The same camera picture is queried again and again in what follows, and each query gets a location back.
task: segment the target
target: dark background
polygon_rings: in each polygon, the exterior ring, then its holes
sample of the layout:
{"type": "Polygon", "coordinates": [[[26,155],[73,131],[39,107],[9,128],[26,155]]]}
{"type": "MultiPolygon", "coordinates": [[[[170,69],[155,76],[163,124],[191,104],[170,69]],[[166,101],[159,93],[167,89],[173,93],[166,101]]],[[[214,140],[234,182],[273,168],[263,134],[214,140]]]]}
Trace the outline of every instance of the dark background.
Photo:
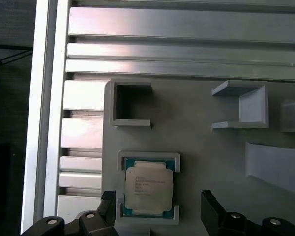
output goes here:
{"type": "MultiPolygon", "coordinates": [[[[35,13],[36,0],[0,0],[0,44],[32,47],[35,13]]],[[[18,52],[0,50],[0,59],[18,52]]],[[[9,180],[0,236],[20,235],[31,62],[29,56],[0,68],[0,143],[11,144],[10,166],[0,169],[9,180]]]]}

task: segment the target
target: gray plastic tray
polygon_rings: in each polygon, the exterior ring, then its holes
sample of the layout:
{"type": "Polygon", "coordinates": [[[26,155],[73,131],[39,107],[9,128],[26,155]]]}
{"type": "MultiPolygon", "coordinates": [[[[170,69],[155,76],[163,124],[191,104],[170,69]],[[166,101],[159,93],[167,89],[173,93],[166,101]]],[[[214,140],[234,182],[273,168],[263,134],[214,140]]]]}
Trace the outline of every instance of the gray plastic tray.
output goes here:
{"type": "Polygon", "coordinates": [[[245,175],[245,144],[295,148],[295,134],[280,132],[280,106],[295,99],[295,83],[268,82],[269,129],[211,129],[214,122],[238,118],[238,97],[215,97],[221,81],[152,80],[153,96],[134,102],[133,118],[150,119],[152,129],[115,128],[109,123],[110,83],[105,88],[102,190],[123,195],[118,152],[179,152],[181,170],[174,185],[179,225],[116,225],[157,235],[208,235],[200,220],[200,193],[210,189],[228,211],[255,223],[280,217],[295,224],[295,194],[245,175]]]}

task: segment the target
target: black cable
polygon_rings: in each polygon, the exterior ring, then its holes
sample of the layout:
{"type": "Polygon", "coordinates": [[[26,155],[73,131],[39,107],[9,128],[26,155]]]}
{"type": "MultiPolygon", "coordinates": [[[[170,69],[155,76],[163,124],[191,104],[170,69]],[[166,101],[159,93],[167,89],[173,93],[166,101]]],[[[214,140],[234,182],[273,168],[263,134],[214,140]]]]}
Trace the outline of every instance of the black cable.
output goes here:
{"type": "Polygon", "coordinates": [[[29,50],[29,51],[33,51],[33,47],[12,46],[12,45],[0,45],[0,49],[6,49],[6,50],[29,50]]]}
{"type": "Polygon", "coordinates": [[[33,52],[30,52],[29,54],[26,54],[26,55],[24,55],[24,56],[22,56],[22,57],[16,58],[16,59],[14,59],[14,60],[11,60],[11,61],[8,61],[8,62],[5,62],[5,63],[2,63],[1,65],[7,65],[7,64],[9,64],[9,63],[11,63],[11,62],[14,62],[14,61],[17,61],[17,60],[19,60],[19,59],[22,59],[22,58],[28,57],[28,56],[30,56],[30,55],[32,55],[32,54],[33,54],[33,52]]]}
{"type": "Polygon", "coordinates": [[[18,55],[22,55],[22,54],[27,53],[27,52],[30,52],[30,50],[23,51],[23,52],[21,52],[21,53],[14,54],[14,55],[9,56],[9,57],[6,57],[6,58],[2,58],[2,59],[0,59],[0,62],[2,63],[3,60],[7,60],[7,59],[9,59],[9,58],[13,58],[13,57],[16,57],[16,56],[18,56],[18,55]]]}

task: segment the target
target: metal bolt head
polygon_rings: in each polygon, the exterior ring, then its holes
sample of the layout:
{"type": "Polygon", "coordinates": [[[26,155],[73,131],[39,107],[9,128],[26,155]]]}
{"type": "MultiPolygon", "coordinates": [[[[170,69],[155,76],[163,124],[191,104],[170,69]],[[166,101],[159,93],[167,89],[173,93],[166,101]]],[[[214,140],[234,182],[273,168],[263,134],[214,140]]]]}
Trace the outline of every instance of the metal bolt head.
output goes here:
{"type": "Polygon", "coordinates": [[[53,224],[55,224],[57,222],[57,220],[49,220],[49,221],[47,221],[47,224],[49,224],[49,225],[53,225],[53,224]]]}
{"type": "Polygon", "coordinates": [[[239,219],[240,218],[240,215],[237,214],[237,213],[232,213],[231,214],[231,217],[234,218],[234,219],[239,219]]]}
{"type": "Polygon", "coordinates": [[[88,214],[86,215],[87,218],[93,218],[95,215],[94,214],[88,214]]]}
{"type": "Polygon", "coordinates": [[[279,220],[276,220],[276,219],[271,219],[270,222],[273,224],[273,225],[280,225],[281,222],[279,220]]]}

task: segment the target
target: gray plastic block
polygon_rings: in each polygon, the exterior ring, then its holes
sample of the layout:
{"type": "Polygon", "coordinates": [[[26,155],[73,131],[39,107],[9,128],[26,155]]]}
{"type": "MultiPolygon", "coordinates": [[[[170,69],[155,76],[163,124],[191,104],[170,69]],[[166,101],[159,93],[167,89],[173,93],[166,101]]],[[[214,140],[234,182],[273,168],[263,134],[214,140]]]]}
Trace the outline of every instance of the gray plastic block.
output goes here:
{"type": "Polygon", "coordinates": [[[226,81],[212,89],[212,96],[239,96],[239,121],[213,123],[212,129],[269,127],[266,82],[226,81]]]}
{"type": "Polygon", "coordinates": [[[118,153],[118,171],[125,168],[125,158],[140,158],[141,160],[173,160],[175,162],[175,172],[180,172],[180,154],[177,152],[138,152],[120,151],[118,153]]]}
{"type": "Polygon", "coordinates": [[[165,218],[140,218],[124,217],[122,213],[124,198],[117,199],[116,222],[119,224],[154,224],[154,225],[178,225],[179,224],[179,206],[174,205],[174,216],[172,219],[165,218]]]}
{"type": "Polygon", "coordinates": [[[281,131],[295,132],[295,101],[285,101],[281,105],[281,131]]]}
{"type": "Polygon", "coordinates": [[[152,94],[151,80],[111,79],[110,125],[151,127],[149,119],[137,119],[133,112],[136,100],[152,94]]]}
{"type": "Polygon", "coordinates": [[[246,175],[295,193],[295,149],[246,143],[246,175]]]}

